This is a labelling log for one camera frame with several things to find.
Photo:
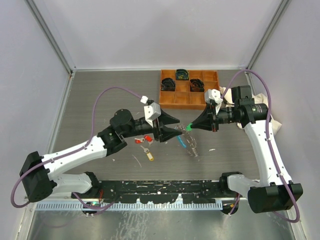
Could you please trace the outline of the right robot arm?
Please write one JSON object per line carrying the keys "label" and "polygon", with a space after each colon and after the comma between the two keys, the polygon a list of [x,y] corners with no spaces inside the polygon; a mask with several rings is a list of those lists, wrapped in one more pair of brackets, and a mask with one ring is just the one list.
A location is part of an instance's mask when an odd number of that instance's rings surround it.
{"label": "right robot arm", "polygon": [[259,181],[237,171],[225,172],[219,179],[220,193],[225,197],[240,194],[256,214],[289,210],[302,196],[303,187],[292,181],[282,162],[267,105],[255,103],[248,85],[233,87],[231,95],[234,106],[222,107],[221,93],[207,90],[205,109],[191,128],[216,132],[222,124],[241,124],[253,148]]}

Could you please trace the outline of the blue-handled keyring with rings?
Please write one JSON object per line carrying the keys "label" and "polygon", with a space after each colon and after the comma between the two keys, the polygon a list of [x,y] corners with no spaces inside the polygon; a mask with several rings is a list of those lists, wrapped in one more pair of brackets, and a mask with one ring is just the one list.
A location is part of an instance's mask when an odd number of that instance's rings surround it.
{"label": "blue-handled keyring with rings", "polygon": [[196,158],[199,156],[198,150],[197,150],[197,142],[196,140],[191,136],[191,129],[183,124],[178,124],[175,127],[176,130],[181,131],[181,135],[177,136],[177,140],[179,144],[186,150],[186,152]]}

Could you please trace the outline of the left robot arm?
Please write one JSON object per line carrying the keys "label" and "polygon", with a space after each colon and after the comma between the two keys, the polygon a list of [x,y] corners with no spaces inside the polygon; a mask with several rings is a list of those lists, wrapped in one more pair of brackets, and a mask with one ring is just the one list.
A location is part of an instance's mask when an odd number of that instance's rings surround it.
{"label": "left robot arm", "polygon": [[40,155],[34,151],[26,157],[19,176],[30,203],[42,201],[53,194],[75,192],[88,198],[100,193],[97,177],[92,172],[68,174],[89,161],[113,155],[127,146],[126,138],[153,134],[155,141],[166,142],[182,134],[170,128],[179,119],[162,109],[145,106],[144,116],[134,119],[128,109],[118,110],[109,121],[109,126],[88,141],[68,149]]}

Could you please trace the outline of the green tag key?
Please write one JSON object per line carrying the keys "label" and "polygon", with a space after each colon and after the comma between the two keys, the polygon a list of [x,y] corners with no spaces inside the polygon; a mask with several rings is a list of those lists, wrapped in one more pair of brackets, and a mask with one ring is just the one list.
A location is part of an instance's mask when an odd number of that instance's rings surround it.
{"label": "green tag key", "polygon": [[192,123],[190,123],[190,124],[187,125],[187,127],[186,127],[186,131],[187,131],[187,132],[192,131],[192,125],[193,125]]}

